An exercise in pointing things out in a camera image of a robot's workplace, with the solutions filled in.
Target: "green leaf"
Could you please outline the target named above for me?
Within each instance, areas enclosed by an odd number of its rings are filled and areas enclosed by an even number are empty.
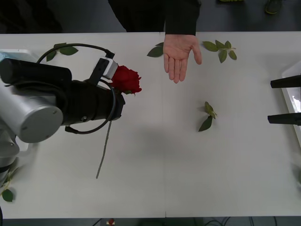
[[[232,47],[232,45],[231,45],[231,43],[230,43],[229,41],[226,41],[226,43],[225,43],[225,47],[226,47],[226,48],[231,48],[231,47]]]
[[[53,51],[53,52],[49,53],[46,56],[46,61],[48,62],[48,61],[52,60],[55,56],[56,56],[56,51]]]
[[[225,45],[218,40],[215,40],[215,43],[218,49],[226,48]]]
[[[55,44],[54,46],[53,46],[53,48],[56,48],[56,47],[59,47],[59,46],[63,46],[63,45],[66,45],[67,43],[65,42],[65,43],[58,43],[58,44]]]
[[[199,128],[199,132],[202,132],[204,130],[207,130],[211,127],[212,125],[212,116],[208,116],[208,118],[203,122],[201,128]]]
[[[14,198],[14,195],[13,193],[9,190],[9,189],[6,189],[5,191],[3,191],[2,193],[2,198],[7,201],[7,202],[12,202],[13,201],[13,198]]]
[[[204,42],[203,42],[203,45],[204,45],[204,47],[205,47],[207,50],[209,50],[209,51],[211,51],[211,52],[217,52],[217,51],[218,51],[217,46],[216,46],[214,43],[210,42],[210,41],[204,41]]]
[[[161,47],[163,47],[163,45],[164,45],[164,42],[161,42],[161,43],[157,44],[156,46],[161,46]]]
[[[227,51],[226,50],[222,50],[219,52],[218,54],[218,58],[220,59],[220,62],[224,62],[227,58]]]
[[[132,94],[132,91],[128,90],[128,91],[124,91],[123,93],[125,93],[125,94]]]
[[[207,101],[205,102],[205,112],[215,119],[214,110]]]
[[[161,46],[156,46],[147,54],[148,57],[160,57],[162,55],[163,55],[163,47]]]
[[[233,50],[231,50],[231,51],[229,52],[229,56],[230,56],[231,59],[237,60],[237,56],[236,56],[236,54],[235,54],[235,52],[234,52]]]
[[[60,48],[60,53],[67,55],[67,56],[71,56],[77,52],[78,52],[78,50],[76,48],[74,48],[73,46]]]

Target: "red rose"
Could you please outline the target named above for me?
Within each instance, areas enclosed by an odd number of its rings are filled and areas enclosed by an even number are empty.
[[[141,77],[137,72],[125,66],[118,66],[112,78],[111,86],[124,93],[139,93],[142,90],[139,85],[140,79]]]

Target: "black cable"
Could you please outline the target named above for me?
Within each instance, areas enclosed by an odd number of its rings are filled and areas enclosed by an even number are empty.
[[[94,133],[94,132],[100,130],[102,127],[104,127],[105,124],[107,124],[108,121],[112,118],[112,116],[114,114],[114,111],[115,111],[115,108],[116,108],[116,94],[115,94],[114,88],[107,81],[105,81],[105,80],[100,79],[99,81],[101,81],[102,83],[106,84],[110,88],[110,90],[112,91],[112,94],[113,94],[113,106],[112,106],[112,109],[111,109],[111,112],[110,112],[109,116],[106,118],[106,120],[100,126],[96,127],[95,129],[88,130],[88,131],[78,131],[76,129],[71,128],[70,126],[67,126],[65,128],[65,131],[71,132],[71,133],[75,133],[75,134],[89,134],[89,133]]]
[[[228,220],[230,220],[230,218],[231,218],[231,217],[228,217],[228,218],[226,219],[224,226],[226,226],[226,224],[227,224]]]
[[[62,45],[59,45],[57,47],[53,47],[52,49],[48,50],[46,53],[44,53],[37,61],[37,64],[41,63],[41,61],[51,52],[55,51],[55,50],[58,50],[60,48],[64,48],[64,47],[70,47],[70,46],[82,46],[82,47],[88,47],[88,48],[95,48],[95,49],[98,49],[98,50],[102,50],[104,51],[108,56],[114,56],[114,54],[112,52],[110,52],[109,50],[105,49],[105,48],[102,48],[102,47],[99,47],[99,46],[93,46],[93,45],[88,45],[88,44],[82,44],[82,43],[71,43],[71,44],[62,44]],[[88,130],[88,131],[78,131],[76,129],[73,129],[71,128],[70,126],[66,126],[65,127],[65,131],[67,132],[70,132],[70,133],[75,133],[75,134],[90,134],[90,133],[94,133],[98,130],[100,130],[102,127],[105,126],[105,124],[108,123],[108,121],[112,118],[113,114],[114,114],[114,111],[115,111],[115,108],[116,108],[116,94],[115,94],[115,91],[114,91],[114,88],[106,81],[100,79],[99,80],[100,82],[106,84],[110,90],[112,91],[112,94],[113,94],[113,105],[112,105],[112,109],[111,109],[111,112],[109,114],[109,116],[106,118],[106,120],[98,127],[96,127],[95,129],[92,129],[92,130]]]
[[[209,225],[209,224],[211,224],[213,222],[217,222],[217,223],[219,223],[219,225],[222,226],[222,224],[219,221],[217,221],[217,220],[210,220],[209,222],[207,222],[206,224],[204,224],[204,226],[207,226],[207,225]]]
[[[113,53],[110,52],[109,50],[99,47],[99,46],[94,46],[94,45],[88,45],[88,44],[82,44],[82,43],[71,43],[71,44],[62,44],[59,45],[57,47],[53,47],[52,49],[48,50],[46,53],[44,53],[37,61],[37,64],[41,63],[41,61],[51,52],[58,50],[60,48],[64,48],[64,47],[70,47],[70,46],[82,46],[82,47],[88,47],[88,48],[95,48],[98,50],[102,50],[103,52],[105,52],[107,55],[112,55]]]
[[[3,214],[2,214],[2,209],[1,209],[1,206],[0,206],[0,226],[3,225]]]
[[[251,226],[254,226],[253,218],[252,218],[252,217],[249,217],[249,220],[250,220],[250,225],[251,225]]]
[[[277,219],[276,217],[273,217],[274,218],[274,221],[275,221],[275,226],[277,226]]]
[[[97,225],[97,223],[98,223],[99,221],[101,221],[101,220],[102,220],[102,218],[100,218],[99,220],[97,220],[92,226]]]

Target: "shoe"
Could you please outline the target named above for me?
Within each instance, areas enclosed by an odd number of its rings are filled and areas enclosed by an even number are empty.
[[[282,7],[282,0],[268,0],[265,5],[265,12],[267,14],[276,14]]]

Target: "open palm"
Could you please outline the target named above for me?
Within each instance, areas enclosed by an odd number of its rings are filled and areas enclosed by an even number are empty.
[[[198,39],[194,35],[167,34],[163,46],[164,69],[169,79],[175,83],[183,81],[186,76],[190,51],[194,53],[197,64],[202,63]]]

